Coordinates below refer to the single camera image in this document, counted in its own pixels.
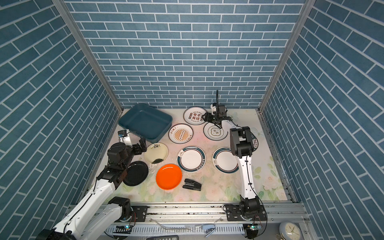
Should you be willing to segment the white plate red characters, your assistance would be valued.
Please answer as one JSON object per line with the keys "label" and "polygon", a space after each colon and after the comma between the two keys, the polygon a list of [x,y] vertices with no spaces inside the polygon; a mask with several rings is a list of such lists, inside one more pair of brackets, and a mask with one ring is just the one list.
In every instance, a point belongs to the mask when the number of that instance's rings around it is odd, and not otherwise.
{"label": "white plate red characters", "polygon": [[183,118],[187,124],[198,126],[205,123],[202,116],[206,113],[207,111],[204,108],[190,107],[184,111]]}

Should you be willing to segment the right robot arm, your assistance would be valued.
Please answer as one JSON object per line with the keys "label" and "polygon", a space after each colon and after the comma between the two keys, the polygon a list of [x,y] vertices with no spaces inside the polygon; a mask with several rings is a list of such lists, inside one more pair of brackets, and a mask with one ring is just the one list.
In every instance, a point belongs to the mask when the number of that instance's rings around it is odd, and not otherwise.
{"label": "right robot arm", "polygon": [[241,215],[245,219],[253,218],[262,210],[260,198],[256,192],[252,175],[252,154],[255,151],[253,133],[249,127],[239,127],[227,116],[225,105],[218,102],[211,104],[211,112],[203,115],[203,120],[228,131],[230,149],[235,156],[242,176]]}

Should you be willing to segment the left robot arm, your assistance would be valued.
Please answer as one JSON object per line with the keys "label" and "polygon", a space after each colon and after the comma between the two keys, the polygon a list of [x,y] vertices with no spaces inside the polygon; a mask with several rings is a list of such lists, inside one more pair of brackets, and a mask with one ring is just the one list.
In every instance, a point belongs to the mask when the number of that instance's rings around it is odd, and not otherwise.
{"label": "left robot arm", "polygon": [[146,139],[128,146],[113,144],[107,151],[108,164],[96,178],[94,185],[81,201],[51,230],[42,230],[38,240],[96,240],[114,222],[134,226],[137,214],[127,198],[112,198],[97,214],[105,200],[114,193],[128,175],[128,166],[134,156],[147,151]]}

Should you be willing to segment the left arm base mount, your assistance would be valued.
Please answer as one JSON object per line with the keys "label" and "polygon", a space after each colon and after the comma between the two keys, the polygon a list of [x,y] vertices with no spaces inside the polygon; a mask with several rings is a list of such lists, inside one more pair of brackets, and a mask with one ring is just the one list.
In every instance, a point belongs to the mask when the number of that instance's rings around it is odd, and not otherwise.
{"label": "left arm base mount", "polygon": [[127,213],[123,210],[122,216],[118,221],[122,223],[143,223],[146,220],[148,208],[148,206],[131,206]]}

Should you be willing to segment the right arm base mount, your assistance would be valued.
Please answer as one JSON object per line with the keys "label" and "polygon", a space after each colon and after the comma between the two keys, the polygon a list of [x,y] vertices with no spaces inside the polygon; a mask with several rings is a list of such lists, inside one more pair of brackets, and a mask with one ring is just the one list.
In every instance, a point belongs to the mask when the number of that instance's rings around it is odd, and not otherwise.
{"label": "right arm base mount", "polygon": [[268,219],[267,212],[263,205],[256,211],[243,211],[239,205],[225,204],[222,206],[223,211],[226,214],[227,221],[239,222],[239,221],[266,221]]}

